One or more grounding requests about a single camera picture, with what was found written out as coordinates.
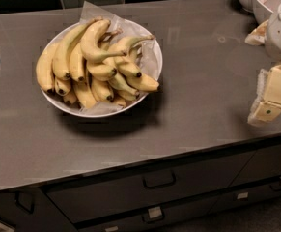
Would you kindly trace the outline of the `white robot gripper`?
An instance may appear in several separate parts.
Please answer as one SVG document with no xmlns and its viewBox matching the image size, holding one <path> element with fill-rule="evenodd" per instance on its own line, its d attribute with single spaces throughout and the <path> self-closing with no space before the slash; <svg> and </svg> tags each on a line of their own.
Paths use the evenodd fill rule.
<svg viewBox="0 0 281 232">
<path fill-rule="evenodd" d="M 267 54 L 276 61 L 281 61 L 281 4 L 268 21 L 261 23 L 246 36 L 245 42 L 249 45 L 265 44 Z M 260 70 L 256 94 L 248 123 L 272 122 L 281 114 L 281 64 L 273 66 L 269 71 Z"/>
</svg>

